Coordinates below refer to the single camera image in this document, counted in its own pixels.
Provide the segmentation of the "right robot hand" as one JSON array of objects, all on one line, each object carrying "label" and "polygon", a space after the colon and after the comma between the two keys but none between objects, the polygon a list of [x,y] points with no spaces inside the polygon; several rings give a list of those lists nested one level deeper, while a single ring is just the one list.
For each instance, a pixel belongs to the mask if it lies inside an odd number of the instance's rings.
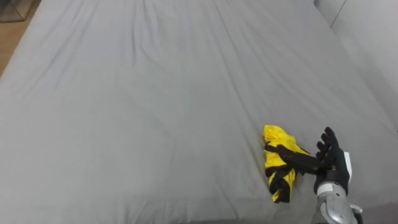
[{"label": "right robot hand", "polygon": [[346,195],[349,193],[350,174],[347,168],[345,152],[340,148],[334,130],[326,127],[317,142],[315,157],[288,150],[283,145],[276,147],[281,159],[293,169],[305,174],[315,175],[314,191],[323,182],[332,182],[341,186]]}]

